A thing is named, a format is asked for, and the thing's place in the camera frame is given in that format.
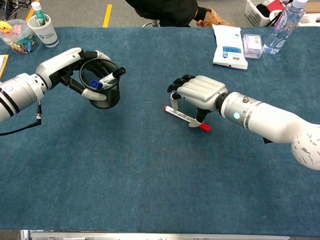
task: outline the white marker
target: white marker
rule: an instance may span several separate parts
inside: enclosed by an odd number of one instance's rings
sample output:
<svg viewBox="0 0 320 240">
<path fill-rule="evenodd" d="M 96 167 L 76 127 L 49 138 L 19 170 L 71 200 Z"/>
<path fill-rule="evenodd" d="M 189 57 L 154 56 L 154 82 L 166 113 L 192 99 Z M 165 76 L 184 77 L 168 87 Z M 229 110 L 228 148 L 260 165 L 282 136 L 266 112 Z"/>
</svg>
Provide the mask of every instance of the white marker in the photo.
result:
<svg viewBox="0 0 320 240">
<path fill-rule="evenodd" d="M 186 114 L 184 114 L 184 113 L 182 113 L 182 112 L 180 112 L 180 111 L 174 110 L 174 109 L 173 109 L 172 107 L 170 107 L 170 106 L 167 106 L 167 105 L 164 106 L 164 110 L 165 110 L 167 113 L 170 113 L 170 114 L 172 114 L 172 115 L 174 115 L 174 116 L 176 116 L 176 117 L 178 117 L 178 118 L 180 118 L 180 119 L 183 119 L 183 120 L 187 121 L 188 123 L 191 123 L 191 122 L 194 122 L 194 121 L 195 121 L 194 118 L 192 118 L 192 117 L 190 117 L 190 116 L 188 116 L 188 115 L 186 115 Z M 206 132 L 210 132 L 210 130 L 211 130 L 211 126 L 208 125 L 208 124 L 205 124 L 205 123 L 202 123 L 202 124 L 199 126 L 199 128 L 205 130 Z"/>
</svg>

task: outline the brown shoe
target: brown shoe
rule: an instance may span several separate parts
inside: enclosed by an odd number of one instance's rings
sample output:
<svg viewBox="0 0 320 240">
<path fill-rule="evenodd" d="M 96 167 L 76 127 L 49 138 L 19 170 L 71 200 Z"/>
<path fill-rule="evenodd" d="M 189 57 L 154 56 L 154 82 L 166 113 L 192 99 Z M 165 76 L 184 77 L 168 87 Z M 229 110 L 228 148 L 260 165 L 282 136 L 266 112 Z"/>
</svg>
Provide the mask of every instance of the brown shoe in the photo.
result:
<svg viewBox="0 0 320 240">
<path fill-rule="evenodd" d="M 199 27 L 212 27 L 212 24 L 214 25 L 227 25 L 227 26 L 232 26 L 234 27 L 231 22 L 228 22 L 227 20 L 224 20 L 221 16 L 216 13 L 215 10 L 212 8 L 206 7 L 206 15 L 204 20 L 199 20 L 196 25 Z"/>
</svg>

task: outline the mesh pen holder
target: mesh pen holder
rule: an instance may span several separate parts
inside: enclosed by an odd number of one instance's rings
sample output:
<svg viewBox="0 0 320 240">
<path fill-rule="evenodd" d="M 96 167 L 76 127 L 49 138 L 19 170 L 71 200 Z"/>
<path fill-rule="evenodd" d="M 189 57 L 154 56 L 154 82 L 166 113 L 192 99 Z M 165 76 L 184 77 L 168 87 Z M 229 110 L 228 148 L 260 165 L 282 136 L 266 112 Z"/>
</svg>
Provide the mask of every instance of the mesh pen holder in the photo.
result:
<svg viewBox="0 0 320 240">
<path fill-rule="evenodd" d="M 113 61 L 106 58 L 94 58 L 84 63 L 79 71 L 79 77 L 82 84 L 92 90 L 93 92 L 100 93 L 106 96 L 106 100 L 96 101 L 89 100 L 90 103 L 98 109 L 113 108 L 120 100 L 119 80 L 120 76 L 113 80 L 112 85 L 103 89 L 96 89 L 91 86 L 92 80 L 99 81 L 100 79 L 108 76 L 119 67 Z"/>
</svg>

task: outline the table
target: table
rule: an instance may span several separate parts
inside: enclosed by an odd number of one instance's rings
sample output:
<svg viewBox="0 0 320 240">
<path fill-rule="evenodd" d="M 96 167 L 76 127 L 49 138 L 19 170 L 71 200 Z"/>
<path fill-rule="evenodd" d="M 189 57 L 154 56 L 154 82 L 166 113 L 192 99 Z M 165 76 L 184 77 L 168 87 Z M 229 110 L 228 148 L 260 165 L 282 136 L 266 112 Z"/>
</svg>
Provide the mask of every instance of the table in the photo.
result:
<svg viewBox="0 0 320 240">
<path fill-rule="evenodd" d="M 278 54 L 248 59 L 247 71 L 212 65 L 211 28 L 56 31 L 57 47 L 29 55 L 2 44 L 10 58 L 1 81 L 81 47 L 126 68 L 121 99 L 101 110 L 61 84 L 44 96 L 41 126 L 1 137 L 1 229 L 320 236 L 320 172 L 299 164 L 290 145 L 264 144 L 217 112 L 206 118 L 210 133 L 164 112 L 168 85 L 191 74 L 319 123 L 320 28 L 298 27 Z M 271 29 L 245 33 L 265 41 Z M 36 108 L 0 131 L 33 122 Z"/>
</svg>

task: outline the white robotic arm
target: white robotic arm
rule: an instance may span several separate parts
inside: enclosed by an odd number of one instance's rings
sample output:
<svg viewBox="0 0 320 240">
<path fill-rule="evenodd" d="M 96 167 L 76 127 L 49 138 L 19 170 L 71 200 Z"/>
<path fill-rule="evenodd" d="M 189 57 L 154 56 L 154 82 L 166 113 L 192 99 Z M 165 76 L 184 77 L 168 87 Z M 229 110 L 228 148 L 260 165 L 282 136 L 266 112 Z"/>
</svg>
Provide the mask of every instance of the white robotic arm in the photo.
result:
<svg viewBox="0 0 320 240">
<path fill-rule="evenodd" d="M 205 76 L 185 75 L 169 86 L 172 107 L 178 110 L 182 98 L 198 108 L 198 127 L 206 115 L 218 111 L 232 122 L 263 137 L 265 143 L 291 143 L 299 163 L 320 170 L 320 125 L 303 120 L 292 112 L 257 101 L 238 92 L 228 92 L 226 86 Z"/>
<path fill-rule="evenodd" d="M 71 78 L 73 72 L 88 60 L 95 58 L 110 58 L 100 51 L 83 51 L 79 47 L 71 48 L 57 56 L 42 62 L 35 74 L 17 75 L 0 83 L 0 122 L 19 113 L 35 102 L 39 102 L 47 90 L 62 83 L 83 97 L 103 101 L 107 97 L 91 91 Z"/>
</svg>

